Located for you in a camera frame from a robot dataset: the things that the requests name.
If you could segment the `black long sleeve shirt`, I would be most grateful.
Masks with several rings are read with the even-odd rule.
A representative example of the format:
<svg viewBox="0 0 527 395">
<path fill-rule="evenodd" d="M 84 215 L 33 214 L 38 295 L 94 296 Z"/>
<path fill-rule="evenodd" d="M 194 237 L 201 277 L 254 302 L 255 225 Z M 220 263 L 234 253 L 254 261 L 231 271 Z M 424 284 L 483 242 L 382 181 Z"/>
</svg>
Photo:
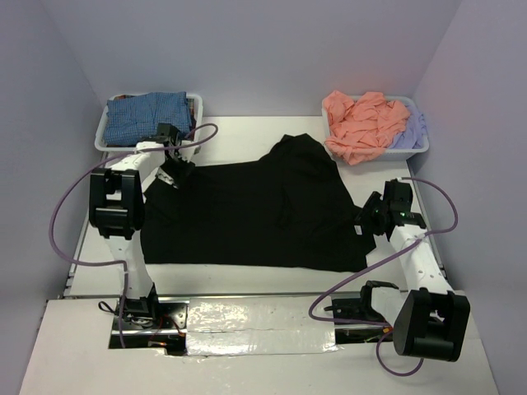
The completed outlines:
<svg viewBox="0 0 527 395">
<path fill-rule="evenodd" d="M 252 162 L 201 166 L 146 193 L 148 264 L 303 267 L 358 272 L 374 250 L 336 163 L 312 137 L 284 136 Z"/>
</svg>

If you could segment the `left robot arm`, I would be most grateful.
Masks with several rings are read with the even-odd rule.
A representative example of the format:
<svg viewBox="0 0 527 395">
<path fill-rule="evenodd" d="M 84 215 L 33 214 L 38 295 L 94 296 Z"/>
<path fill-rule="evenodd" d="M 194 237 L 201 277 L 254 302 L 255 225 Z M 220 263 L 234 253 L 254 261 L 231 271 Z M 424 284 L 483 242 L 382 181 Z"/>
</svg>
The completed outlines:
<svg viewBox="0 0 527 395">
<path fill-rule="evenodd" d="M 146 221 L 142 183 L 155 173 L 171 187 L 179 187 L 194 169 L 195 152 L 187 145 L 195 132 L 185 135 L 169 123 L 139 142 L 133 153 L 90 175 L 89 221 L 105 239 L 112 258 L 123 264 L 123 312 L 143 328 L 161 319 L 154 281 L 147 272 L 140 230 Z"/>
</svg>

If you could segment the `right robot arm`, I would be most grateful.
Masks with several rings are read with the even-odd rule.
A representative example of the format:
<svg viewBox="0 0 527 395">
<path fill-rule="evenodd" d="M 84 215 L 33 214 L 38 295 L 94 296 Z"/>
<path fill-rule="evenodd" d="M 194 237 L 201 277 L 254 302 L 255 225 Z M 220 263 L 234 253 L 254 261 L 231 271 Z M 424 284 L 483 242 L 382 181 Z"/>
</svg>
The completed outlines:
<svg viewBox="0 0 527 395">
<path fill-rule="evenodd" d="M 368 322 L 382 317 L 391 326 L 398 355 L 455 362 L 461 354 L 470 303 L 443 276 L 428 240 L 433 233 L 422 215 L 412 210 L 409 182 L 408 178 L 385 182 L 383 193 L 373 192 L 357 217 L 363 230 L 390 242 L 407 289 L 368 281 L 361 288 L 358 313 Z"/>
</svg>

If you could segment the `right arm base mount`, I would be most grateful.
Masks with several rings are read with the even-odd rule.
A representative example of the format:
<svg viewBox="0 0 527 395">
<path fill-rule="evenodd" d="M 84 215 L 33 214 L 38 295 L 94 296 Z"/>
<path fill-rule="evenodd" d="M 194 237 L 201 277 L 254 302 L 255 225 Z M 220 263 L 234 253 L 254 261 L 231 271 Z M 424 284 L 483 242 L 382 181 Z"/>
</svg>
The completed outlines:
<svg viewBox="0 0 527 395">
<path fill-rule="evenodd" d="M 324 312 L 335 318 L 335 339 L 338 345 L 373 343 L 388 334 L 391 343 L 392 325 L 400 315 L 410 293 L 393 283 L 367 281 L 359 293 L 331 296 Z"/>
</svg>

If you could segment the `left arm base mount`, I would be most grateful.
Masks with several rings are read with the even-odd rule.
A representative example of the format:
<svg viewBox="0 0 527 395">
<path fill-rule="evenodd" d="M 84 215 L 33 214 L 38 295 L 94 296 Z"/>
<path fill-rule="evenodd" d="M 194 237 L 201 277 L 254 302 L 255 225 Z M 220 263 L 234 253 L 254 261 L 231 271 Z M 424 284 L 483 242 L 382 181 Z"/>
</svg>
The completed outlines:
<svg viewBox="0 0 527 395">
<path fill-rule="evenodd" d="M 121 349 L 121 340 L 124 340 L 126 349 L 161 348 L 168 355 L 186 354 L 189 299 L 162 297 L 158 318 L 134 318 L 127 314 L 123 318 L 122 332 L 119 332 L 117 308 L 112 309 L 105 302 L 100 302 L 99 306 L 105 313 L 114 315 L 110 331 L 110 349 Z"/>
</svg>

